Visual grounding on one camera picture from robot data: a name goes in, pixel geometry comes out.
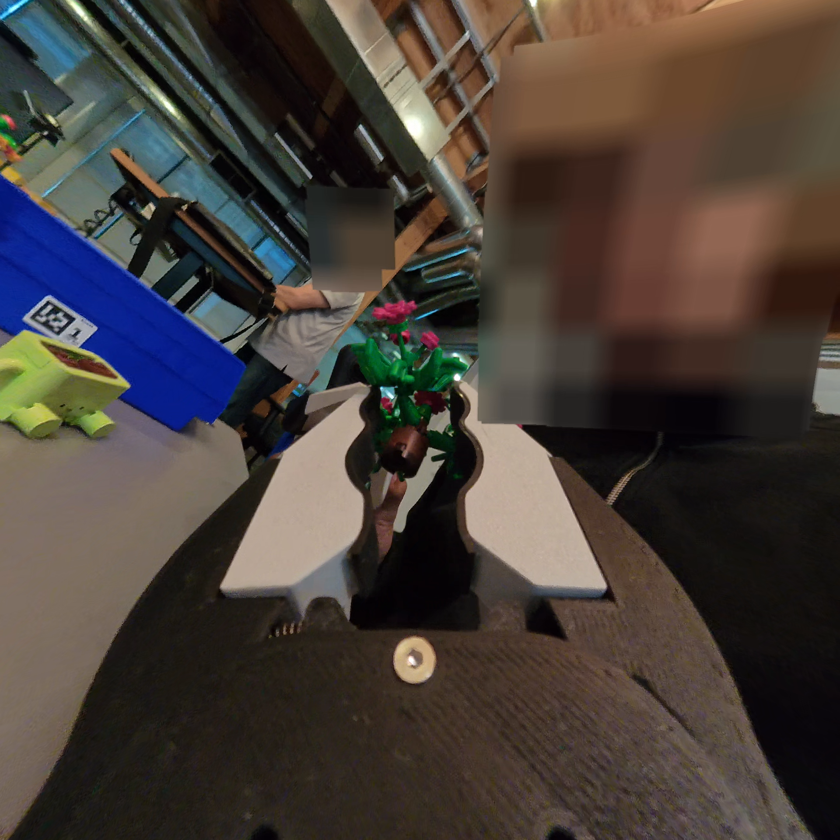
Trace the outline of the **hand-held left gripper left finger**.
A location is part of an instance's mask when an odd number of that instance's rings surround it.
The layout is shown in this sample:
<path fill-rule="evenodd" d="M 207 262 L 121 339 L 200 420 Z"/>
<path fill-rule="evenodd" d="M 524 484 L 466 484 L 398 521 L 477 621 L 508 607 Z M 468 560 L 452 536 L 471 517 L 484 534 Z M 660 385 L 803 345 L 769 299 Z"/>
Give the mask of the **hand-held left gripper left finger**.
<path fill-rule="evenodd" d="M 372 588 L 377 401 L 369 387 L 344 390 L 346 399 L 276 462 L 220 584 L 224 596 L 284 598 L 295 614 L 332 599 L 349 614 L 354 596 Z"/>

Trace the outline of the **lime green toy planter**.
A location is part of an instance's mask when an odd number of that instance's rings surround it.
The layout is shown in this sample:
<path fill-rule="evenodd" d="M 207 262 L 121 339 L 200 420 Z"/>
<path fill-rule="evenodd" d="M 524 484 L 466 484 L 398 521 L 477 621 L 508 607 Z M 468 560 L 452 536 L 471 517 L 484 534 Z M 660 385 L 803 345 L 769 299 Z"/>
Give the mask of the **lime green toy planter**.
<path fill-rule="evenodd" d="M 104 411 L 129 388 L 96 354 L 38 332 L 21 331 L 1 349 L 1 421 L 28 438 L 63 426 L 104 438 L 115 425 Z"/>

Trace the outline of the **white hoodie drawstring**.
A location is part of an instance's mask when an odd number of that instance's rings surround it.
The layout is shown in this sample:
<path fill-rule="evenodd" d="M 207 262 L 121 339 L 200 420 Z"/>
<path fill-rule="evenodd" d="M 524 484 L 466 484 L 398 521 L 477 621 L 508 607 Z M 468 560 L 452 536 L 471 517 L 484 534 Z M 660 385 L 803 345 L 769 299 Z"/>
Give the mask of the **white hoodie drawstring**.
<path fill-rule="evenodd" d="M 615 483 L 612 489 L 607 493 L 605 496 L 605 503 L 612 507 L 618 501 L 620 496 L 624 493 L 625 489 L 629 485 L 629 483 L 633 480 L 634 477 L 639 475 L 640 473 L 644 472 L 648 467 L 650 467 L 656 460 L 660 449 L 663 446 L 665 439 L 664 432 L 657 432 L 655 437 L 655 443 L 653 449 L 650 453 L 646 456 L 643 461 L 640 461 L 635 466 L 628 469 L 626 472 L 623 473 L 621 478 Z"/>

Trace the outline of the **silver ventilation duct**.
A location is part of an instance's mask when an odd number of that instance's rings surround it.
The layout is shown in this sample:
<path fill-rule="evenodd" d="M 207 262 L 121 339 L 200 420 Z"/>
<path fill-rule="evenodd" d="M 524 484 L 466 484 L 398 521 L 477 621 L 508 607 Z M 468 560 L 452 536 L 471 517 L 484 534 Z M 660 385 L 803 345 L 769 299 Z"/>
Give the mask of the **silver ventilation duct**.
<path fill-rule="evenodd" d="M 291 1 L 289 5 L 383 142 L 401 173 L 421 175 L 457 228 L 483 217 L 445 156 L 441 118 L 370 1 Z"/>

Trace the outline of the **toy flower plant brown base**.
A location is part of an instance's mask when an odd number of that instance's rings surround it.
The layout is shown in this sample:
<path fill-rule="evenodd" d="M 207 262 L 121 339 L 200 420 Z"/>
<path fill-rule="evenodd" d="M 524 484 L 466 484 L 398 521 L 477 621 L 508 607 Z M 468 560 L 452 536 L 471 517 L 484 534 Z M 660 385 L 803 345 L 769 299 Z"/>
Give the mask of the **toy flower plant brown base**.
<path fill-rule="evenodd" d="M 416 309 L 414 301 L 373 309 L 375 325 L 396 346 L 394 356 L 387 356 L 373 338 L 351 345 L 360 372 L 380 399 L 374 432 L 379 466 L 401 480 L 417 475 L 430 450 L 433 461 L 455 471 L 454 426 L 436 429 L 432 424 L 449 412 L 452 387 L 468 370 L 466 362 L 445 354 L 434 332 L 413 341 L 408 326 Z"/>

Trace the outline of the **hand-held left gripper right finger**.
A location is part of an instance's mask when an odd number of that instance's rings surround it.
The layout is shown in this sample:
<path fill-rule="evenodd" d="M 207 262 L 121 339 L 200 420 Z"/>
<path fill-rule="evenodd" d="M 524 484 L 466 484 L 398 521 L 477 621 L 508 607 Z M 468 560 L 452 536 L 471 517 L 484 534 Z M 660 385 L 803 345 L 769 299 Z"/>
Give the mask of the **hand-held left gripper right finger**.
<path fill-rule="evenodd" d="M 458 425 L 476 451 L 459 524 L 474 558 L 480 612 L 527 613 L 545 599 L 602 599 L 605 577 L 548 451 L 517 425 L 479 420 L 479 394 L 457 383 Z"/>

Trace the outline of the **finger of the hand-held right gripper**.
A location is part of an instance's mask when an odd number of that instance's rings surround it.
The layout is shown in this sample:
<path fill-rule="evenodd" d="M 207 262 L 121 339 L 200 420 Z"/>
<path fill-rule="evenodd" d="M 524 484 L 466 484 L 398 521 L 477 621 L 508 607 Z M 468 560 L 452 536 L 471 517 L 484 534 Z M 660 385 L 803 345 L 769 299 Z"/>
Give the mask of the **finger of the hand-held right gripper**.
<path fill-rule="evenodd" d="M 348 384 L 311 394 L 305 408 L 303 429 L 312 429 L 347 400 L 355 396 L 367 396 L 369 391 L 367 384 Z"/>

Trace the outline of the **person's right hand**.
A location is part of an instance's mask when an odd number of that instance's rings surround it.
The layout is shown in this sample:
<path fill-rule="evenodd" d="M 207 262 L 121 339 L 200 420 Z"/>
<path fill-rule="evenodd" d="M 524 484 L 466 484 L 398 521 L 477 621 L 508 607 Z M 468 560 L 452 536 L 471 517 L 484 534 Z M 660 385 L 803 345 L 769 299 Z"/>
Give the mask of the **person's right hand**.
<path fill-rule="evenodd" d="M 394 474 L 390 478 L 381 504 L 374 511 L 374 527 L 378 549 L 378 561 L 384 561 L 389 553 L 393 537 L 397 514 L 407 490 L 404 478 Z"/>

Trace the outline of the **wooden top desk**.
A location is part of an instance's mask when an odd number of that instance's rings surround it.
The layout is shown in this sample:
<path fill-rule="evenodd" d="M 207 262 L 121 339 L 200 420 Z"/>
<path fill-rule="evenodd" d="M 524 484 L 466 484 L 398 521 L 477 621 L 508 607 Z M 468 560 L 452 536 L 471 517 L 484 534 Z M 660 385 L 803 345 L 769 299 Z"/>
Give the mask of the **wooden top desk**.
<path fill-rule="evenodd" d="M 260 321 L 285 311 L 277 308 L 272 275 L 245 244 L 200 203 L 165 191 L 126 151 L 110 158 L 123 183 L 110 205 L 138 235 L 128 272 L 141 279 L 153 256 L 169 257 L 169 269 L 152 291 L 172 301 L 191 280 L 196 286 L 175 304 L 186 312 L 206 291 Z"/>

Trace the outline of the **blue plastic bin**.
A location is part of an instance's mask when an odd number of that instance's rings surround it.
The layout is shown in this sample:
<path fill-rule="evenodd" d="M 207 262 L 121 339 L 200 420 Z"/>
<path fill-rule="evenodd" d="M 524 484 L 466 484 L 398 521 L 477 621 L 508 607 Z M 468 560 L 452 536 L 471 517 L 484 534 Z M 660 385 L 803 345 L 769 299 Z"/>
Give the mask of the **blue plastic bin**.
<path fill-rule="evenodd" d="M 211 424 L 245 370 L 213 336 L 2 178 L 1 325 L 16 334 L 58 327 L 35 318 L 44 305 L 70 318 L 59 336 L 102 357 L 130 383 L 122 399 L 175 431 Z"/>

